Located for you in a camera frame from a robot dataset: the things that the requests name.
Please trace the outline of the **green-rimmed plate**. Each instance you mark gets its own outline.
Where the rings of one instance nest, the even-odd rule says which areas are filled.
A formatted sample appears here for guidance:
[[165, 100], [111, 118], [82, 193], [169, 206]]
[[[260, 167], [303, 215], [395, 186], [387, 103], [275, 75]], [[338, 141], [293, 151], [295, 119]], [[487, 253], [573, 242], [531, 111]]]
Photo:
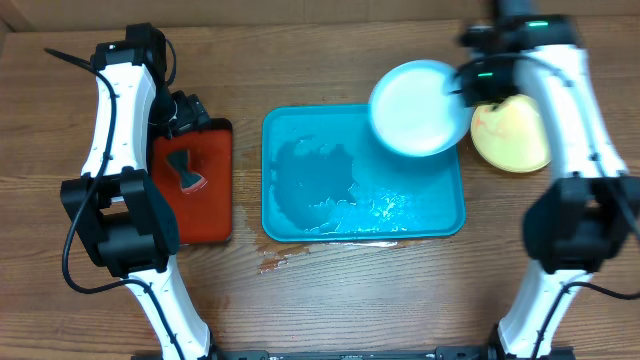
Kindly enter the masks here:
[[551, 161], [546, 132], [536, 102], [515, 95], [500, 104], [477, 106], [471, 139], [491, 165], [512, 173], [530, 173]]

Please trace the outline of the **orange sponge with black scourer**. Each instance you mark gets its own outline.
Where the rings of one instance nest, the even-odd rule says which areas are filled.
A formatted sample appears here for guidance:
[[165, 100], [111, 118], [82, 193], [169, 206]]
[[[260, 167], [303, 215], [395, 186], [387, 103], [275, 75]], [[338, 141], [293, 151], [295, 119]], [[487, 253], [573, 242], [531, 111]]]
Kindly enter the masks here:
[[179, 177], [180, 189], [185, 194], [196, 192], [207, 184], [207, 180], [190, 169], [190, 152], [180, 149], [169, 153], [166, 162]]

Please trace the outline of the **light blue plate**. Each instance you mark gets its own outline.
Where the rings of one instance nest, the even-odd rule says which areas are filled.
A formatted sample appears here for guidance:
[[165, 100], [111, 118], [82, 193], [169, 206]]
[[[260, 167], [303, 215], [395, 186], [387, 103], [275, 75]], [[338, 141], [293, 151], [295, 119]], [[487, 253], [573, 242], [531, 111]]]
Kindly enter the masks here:
[[385, 74], [369, 98], [370, 124], [378, 141], [407, 157], [427, 157], [456, 145], [469, 131], [472, 109], [457, 93], [455, 69], [415, 60]]

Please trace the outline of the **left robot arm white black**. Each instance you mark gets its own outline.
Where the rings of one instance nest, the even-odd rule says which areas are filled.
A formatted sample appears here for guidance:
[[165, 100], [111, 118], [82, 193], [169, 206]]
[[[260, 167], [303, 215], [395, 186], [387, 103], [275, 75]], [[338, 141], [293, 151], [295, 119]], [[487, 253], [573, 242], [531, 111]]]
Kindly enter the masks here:
[[91, 149], [77, 179], [60, 189], [71, 220], [62, 252], [67, 285], [82, 294], [125, 286], [138, 300], [163, 359], [214, 359], [208, 325], [180, 275], [179, 229], [148, 170], [151, 144], [209, 129], [195, 95], [171, 92], [175, 49], [150, 23], [132, 24], [121, 41], [97, 45], [89, 59], [50, 55], [90, 72], [98, 87]]

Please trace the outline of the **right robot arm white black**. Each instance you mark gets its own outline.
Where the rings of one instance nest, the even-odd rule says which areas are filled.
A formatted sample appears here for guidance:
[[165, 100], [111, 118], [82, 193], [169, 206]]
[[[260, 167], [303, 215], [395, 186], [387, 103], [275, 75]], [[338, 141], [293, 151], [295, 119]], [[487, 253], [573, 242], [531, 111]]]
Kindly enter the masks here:
[[530, 262], [483, 359], [570, 359], [553, 336], [581, 289], [639, 231], [639, 181], [618, 154], [602, 118], [588, 54], [569, 16], [540, 14], [529, 1], [493, 1], [491, 21], [460, 36], [470, 60], [459, 66], [467, 106], [523, 94], [539, 109], [551, 153], [551, 184], [523, 220]]

